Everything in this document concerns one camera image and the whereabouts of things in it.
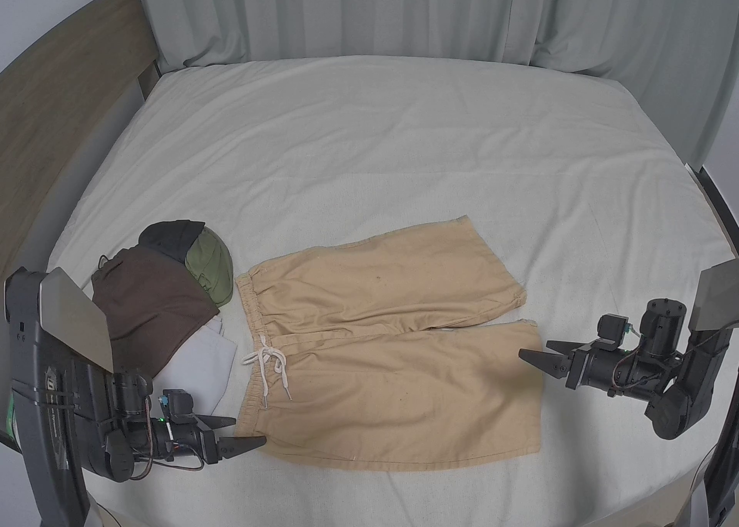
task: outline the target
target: brown garment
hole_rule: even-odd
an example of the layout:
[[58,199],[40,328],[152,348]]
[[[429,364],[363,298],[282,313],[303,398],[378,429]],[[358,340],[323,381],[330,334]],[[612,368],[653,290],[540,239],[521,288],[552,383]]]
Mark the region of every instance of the brown garment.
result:
[[154,377],[195,330],[218,313],[184,264],[143,246],[123,249],[92,275],[115,370]]
[[526,298],[469,218],[268,260],[236,285],[255,349],[287,362],[292,400],[268,359],[265,409],[254,364],[236,424],[266,452],[407,471],[539,450],[542,375],[518,358],[541,349],[537,326],[464,328]]

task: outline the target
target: white folded shirt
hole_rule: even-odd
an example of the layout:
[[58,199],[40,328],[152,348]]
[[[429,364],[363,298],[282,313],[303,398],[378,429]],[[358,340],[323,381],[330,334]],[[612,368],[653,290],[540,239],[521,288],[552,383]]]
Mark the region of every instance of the white folded shirt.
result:
[[215,316],[182,344],[154,378],[152,404],[161,410],[162,390],[184,390],[193,399],[193,412],[212,414],[228,385],[236,345],[220,335],[222,322]]

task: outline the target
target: mattress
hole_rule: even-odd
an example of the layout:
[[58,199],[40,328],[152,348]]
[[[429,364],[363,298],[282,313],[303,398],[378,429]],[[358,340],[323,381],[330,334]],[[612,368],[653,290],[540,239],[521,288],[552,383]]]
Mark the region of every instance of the mattress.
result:
[[[90,182],[52,254],[83,285],[150,223],[206,221],[235,272],[313,245],[467,214],[527,292],[495,322],[590,341],[604,313],[688,308],[703,268],[732,258],[701,191],[619,84],[476,61],[343,57],[191,68],[162,77]],[[216,414],[236,415],[252,344]],[[680,346],[687,341],[687,329]],[[635,337],[626,345],[635,344]],[[706,418],[656,437],[645,404],[545,377],[535,455],[443,472],[303,467],[259,451],[142,482],[86,472],[102,504],[183,525],[576,525],[683,475],[718,437],[739,346]]]

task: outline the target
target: curtain fold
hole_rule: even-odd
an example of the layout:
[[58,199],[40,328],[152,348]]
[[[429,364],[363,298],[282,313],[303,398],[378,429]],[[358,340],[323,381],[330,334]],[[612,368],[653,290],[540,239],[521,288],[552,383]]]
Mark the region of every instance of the curtain fold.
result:
[[731,94],[739,0],[143,0],[162,71],[411,55],[621,82],[699,166]]

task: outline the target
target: bed frame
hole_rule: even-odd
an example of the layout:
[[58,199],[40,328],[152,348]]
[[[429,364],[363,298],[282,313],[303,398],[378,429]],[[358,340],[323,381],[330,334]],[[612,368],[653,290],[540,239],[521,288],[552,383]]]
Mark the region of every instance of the bed frame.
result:
[[[93,0],[0,73],[3,279],[21,265],[46,270],[87,184],[159,79],[158,55],[141,0]],[[4,421],[10,370],[0,319]]]

